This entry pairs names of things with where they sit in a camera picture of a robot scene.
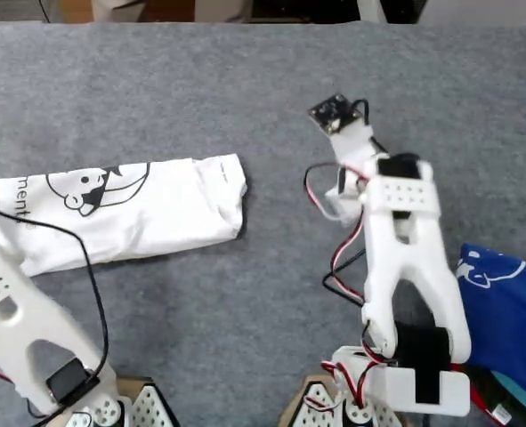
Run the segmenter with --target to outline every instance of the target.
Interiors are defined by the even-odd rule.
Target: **black printed logo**
[[[68,209],[86,217],[102,207],[121,205],[132,199],[149,174],[150,164],[142,163],[50,173],[45,178]]]

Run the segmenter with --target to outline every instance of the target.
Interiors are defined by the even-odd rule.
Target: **cartoon logo print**
[[[132,199],[149,174],[150,163],[142,163],[50,173],[45,178],[68,209],[86,217],[102,207],[121,205]]]
[[[472,259],[479,259],[481,257],[480,253],[476,251],[470,251],[468,253],[467,259],[461,259],[458,262],[456,276],[457,278],[463,278],[468,283],[472,283],[475,286],[483,287],[485,289],[490,289],[493,282],[498,282],[501,280],[508,280],[510,278],[515,278],[518,276],[523,269],[526,267],[526,262],[522,261],[520,262],[520,265],[517,268],[514,268],[513,265],[506,265],[506,271],[500,271],[499,276],[498,269],[501,269],[501,266],[496,264],[494,265],[494,271],[495,275],[494,277],[491,276],[491,273],[489,271],[482,271],[481,269],[476,269],[471,262]]]

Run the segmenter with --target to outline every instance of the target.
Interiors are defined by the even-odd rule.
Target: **white plastic part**
[[[364,324],[369,322],[376,345],[392,357],[397,347],[392,297],[400,279],[408,280],[432,311],[435,325],[448,330],[451,360],[463,363],[470,356],[470,335],[458,282],[444,251],[433,169],[426,162],[418,164],[422,180],[382,176],[375,161],[366,164],[369,183],[361,202],[368,278],[361,316]],[[408,224],[395,224],[394,210],[410,211]],[[405,230],[408,241],[400,236]]]
[[[15,390],[39,411],[51,414],[58,408],[45,379],[37,372],[30,346],[43,340],[69,350],[94,370],[101,352],[79,324],[57,302],[42,293],[20,270],[14,258],[0,248],[0,368],[14,383]],[[88,407],[91,414],[117,405],[116,375],[108,364],[99,374],[100,383],[83,396],[72,411]],[[117,419],[107,418],[103,426]]]
[[[502,425],[507,425],[512,421],[512,415],[499,403],[492,411],[492,416]]]
[[[365,125],[363,118],[347,125],[339,133],[332,133],[329,138],[337,163],[361,170],[368,159],[376,154],[370,142],[372,136],[373,128]]]
[[[124,407],[124,422],[122,424],[122,427],[131,427],[132,422],[132,401],[124,396],[121,396],[118,398],[118,403],[122,404]],[[69,421],[67,422],[67,425],[65,427],[95,427],[100,426],[102,422],[103,416],[109,416],[109,415],[115,415],[113,411],[116,411],[116,408],[121,411],[120,405],[117,407],[108,406],[104,407],[99,416],[94,416],[94,414],[91,414],[91,409],[88,407],[84,407],[82,410],[74,412],[72,416],[69,418]]]
[[[384,403],[368,399],[368,403],[373,404],[376,413],[377,425],[379,427],[402,427],[397,415]]]
[[[93,427],[93,418],[86,412],[75,412],[65,427]]]
[[[370,362],[369,358],[355,354],[361,352],[361,347],[341,347],[332,356],[332,362],[344,364],[357,382]],[[343,377],[336,376],[336,384],[338,390],[349,394]],[[370,369],[364,382],[364,393],[377,405],[383,402],[395,412],[466,416],[470,410],[470,380],[461,372],[441,372],[438,405],[416,403],[415,370],[403,367],[380,365]]]
[[[355,402],[346,400],[345,415],[354,424],[364,425],[369,422],[373,422],[374,425],[377,424],[376,413],[373,410],[373,405],[368,400],[366,400],[364,408],[358,407]]]
[[[305,396],[313,398],[321,404],[329,407],[334,404],[328,394],[328,390],[321,383],[314,383],[308,389]],[[335,427],[334,416],[331,412],[318,412],[301,402],[298,412],[294,415],[292,427]]]
[[[142,388],[132,407],[132,427],[174,427],[155,387]]]
[[[344,193],[338,194],[337,187],[334,187],[326,192],[326,200],[330,203],[344,227],[354,224],[360,217],[362,204],[358,199],[358,195],[348,197]]]

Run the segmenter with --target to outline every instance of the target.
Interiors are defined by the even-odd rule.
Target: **background object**
[[[526,427],[526,407],[485,368],[462,366],[482,403],[499,425]]]
[[[196,22],[249,22],[254,0],[195,0]]]
[[[170,254],[235,238],[247,191],[239,158],[170,159],[0,179],[0,210],[77,233],[93,264]],[[4,222],[23,272],[85,265],[58,230]]]
[[[419,23],[526,27],[526,0],[428,0]]]
[[[370,22],[387,22],[384,8],[379,0],[357,0],[361,20]]]
[[[194,21],[195,0],[146,0],[138,4],[123,0],[127,7],[120,7],[114,12],[113,9],[116,6],[107,5],[107,1],[109,0],[59,0],[63,21],[70,24],[93,21],[93,4],[95,4],[94,7],[101,20],[131,22]]]
[[[526,390],[526,261],[466,243],[456,275],[473,341],[469,363]]]
[[[517,398],[524,406],[526,406],[526,390],[514,381],[512,378],[504,374],[500,374],[496,371],[491,371],[494,377],[498,380],[502,386],[510,392],[515,398]]]
[[[51,21],[59,21],[57,0],[43,0]],[[37,0],[0,0],[0,21],[44,20]]]
[[[95,22],[138,22],[145,0],[92,0]]]

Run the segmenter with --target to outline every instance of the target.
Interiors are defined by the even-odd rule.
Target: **folded shirt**
[[[526,390],[526,262],[464,244],[457,279],[472,341],[469,362]]]
[[[0,210],[74,231],[92,263],[169,254],[235,238],[245,175],[236,155],[0,179]],[[25,273],[85,264],[78,242],[0,217]]]

